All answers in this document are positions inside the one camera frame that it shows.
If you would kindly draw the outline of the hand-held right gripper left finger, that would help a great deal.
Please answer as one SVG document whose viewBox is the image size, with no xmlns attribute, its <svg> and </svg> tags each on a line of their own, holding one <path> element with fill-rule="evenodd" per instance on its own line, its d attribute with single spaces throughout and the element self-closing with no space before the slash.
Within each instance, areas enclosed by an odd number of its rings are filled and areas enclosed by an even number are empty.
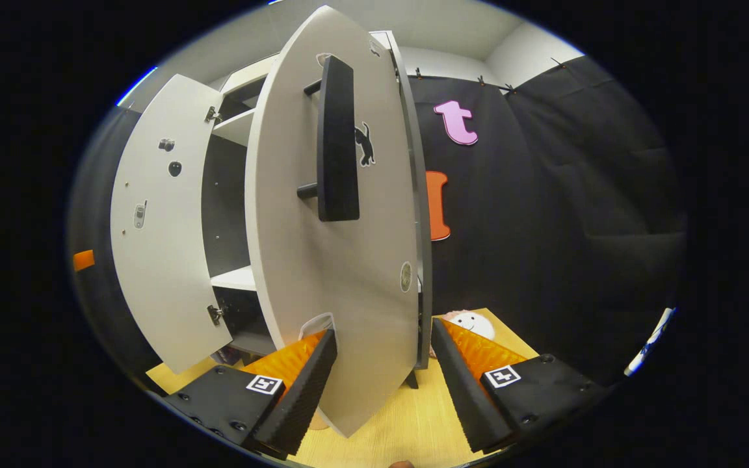
<svg viewBox="0 0 749 468">
<path fill-rule="evenodd" d="M 299 450 L 336 356 L 335 332 L 320 331 L 241 369 L 216 365 L 163 402 L 231 445 L 284 460 Z"/>
</svg>

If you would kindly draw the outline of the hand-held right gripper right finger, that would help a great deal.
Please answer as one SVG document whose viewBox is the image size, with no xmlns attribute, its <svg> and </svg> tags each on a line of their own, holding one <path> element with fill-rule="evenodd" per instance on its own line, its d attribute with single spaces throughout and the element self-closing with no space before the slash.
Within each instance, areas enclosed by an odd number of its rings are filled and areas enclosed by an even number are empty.
<svg viewBox="0 0 749 468">
<path fill-rule="evenodd" d="M 552 354 L 525 358 L 440 318 L 431 341 L 467 443 L 485 455 L 537 445 L 609 394 Z"/>
</svg>

